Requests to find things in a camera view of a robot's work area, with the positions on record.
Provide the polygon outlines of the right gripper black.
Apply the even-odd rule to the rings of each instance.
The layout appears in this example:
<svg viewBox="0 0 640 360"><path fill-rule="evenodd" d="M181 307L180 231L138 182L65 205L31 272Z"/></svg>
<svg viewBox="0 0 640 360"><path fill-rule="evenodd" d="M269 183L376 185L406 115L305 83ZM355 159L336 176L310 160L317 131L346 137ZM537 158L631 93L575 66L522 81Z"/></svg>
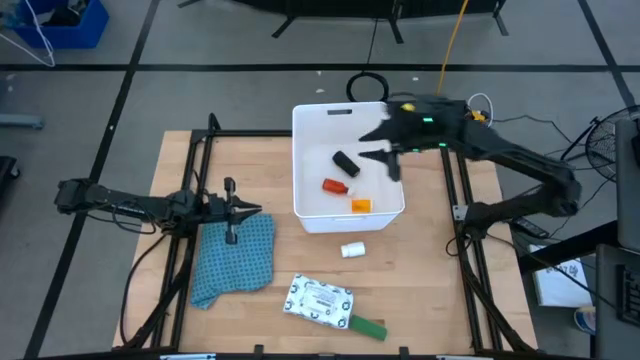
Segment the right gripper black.
<svg viewBox="0 0 640 360"><path fill-rule="evenodd" d="M360 152L359 156L385 162L393 181L401 179L398 156L437 148L460 137L463 101L444 97L423 97L414 101L386 103L389 118L359 138L360 142L388 140L391 152L383 149Z"/></svg>

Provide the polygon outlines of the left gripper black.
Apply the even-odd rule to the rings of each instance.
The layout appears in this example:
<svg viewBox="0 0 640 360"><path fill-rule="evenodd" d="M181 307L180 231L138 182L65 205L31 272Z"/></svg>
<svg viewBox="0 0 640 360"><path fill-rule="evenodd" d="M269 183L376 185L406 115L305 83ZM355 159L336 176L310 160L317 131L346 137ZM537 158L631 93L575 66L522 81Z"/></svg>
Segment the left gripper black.
<svg viewBox="0 0 640 360"><path fill-rule="evenodd" d="M226 177L224 179L224 190L225 197L220 197L217 194L211 194L208 196L208 202L206 204L206 209L204 210L204 215L202 216L202 222L204 224L226 223L227 230L225 242L229 245L236 245L238 242L236 234L236 215L239 217L253 216L262 211L262 206L243 201L238 196L235 196L236 182L231 177Z"/></svg>

